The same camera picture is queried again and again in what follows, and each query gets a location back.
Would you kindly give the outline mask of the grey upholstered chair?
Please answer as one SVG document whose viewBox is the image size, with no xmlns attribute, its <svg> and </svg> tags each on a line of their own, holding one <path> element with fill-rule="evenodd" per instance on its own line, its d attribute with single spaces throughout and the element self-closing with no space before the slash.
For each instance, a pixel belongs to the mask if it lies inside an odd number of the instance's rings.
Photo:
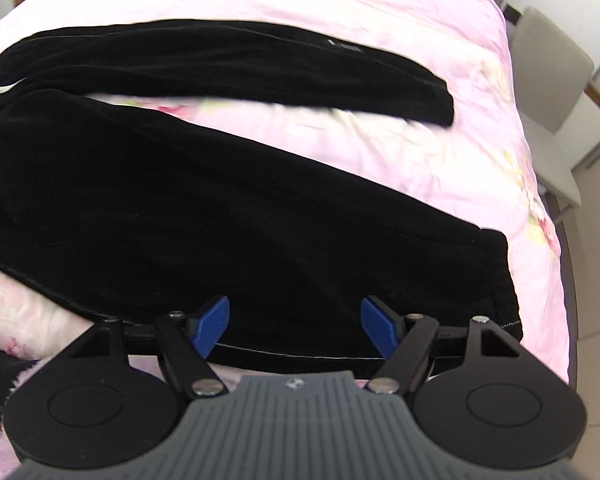
<svg viewBox="0 0 600 480">
<path fill-rule="evenodd" d="M 546 192 L 569 208 L 581 194 L 556 139 L 590 80 L 594 63 L 561 28 L 529 6 L 509 39 L 515 99 L 532 167 Z"/>
</svg>

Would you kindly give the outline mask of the black pants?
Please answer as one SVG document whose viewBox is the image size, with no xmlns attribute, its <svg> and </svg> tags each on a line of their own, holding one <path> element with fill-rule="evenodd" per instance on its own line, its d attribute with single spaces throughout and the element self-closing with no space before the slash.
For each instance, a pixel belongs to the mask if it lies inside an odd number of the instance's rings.
<svg viewBox="0 0 600 480">
<path fill-rule="evenodd" d="M 39 32 L 0 55 L 0 271 L 67 310 L 149 324 L 230 300 L 219 360 L 366 367 L 360 307 L 520 338 L 505 236 L 315 160 L 102 94 L 213 96 L 449 127 L 408 58 L 258 22 Z"/>
</svg>

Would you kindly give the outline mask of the pink floral bed duvet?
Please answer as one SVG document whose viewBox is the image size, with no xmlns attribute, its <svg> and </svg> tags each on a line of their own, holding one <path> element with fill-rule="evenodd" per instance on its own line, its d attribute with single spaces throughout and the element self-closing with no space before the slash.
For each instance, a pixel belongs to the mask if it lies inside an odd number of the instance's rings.
<svg viewBox="0 0 600 480">
<path fill-rule="evenodd" d="M 6 401 L 18 479 L 571 479 L 579 397 L 505 324 L 504 236 L 103 94 L 447 127 L 445 82 L 296 26 L 55 28 L 0 54 L 0 270 L 92 326 Z"/>
</svg>

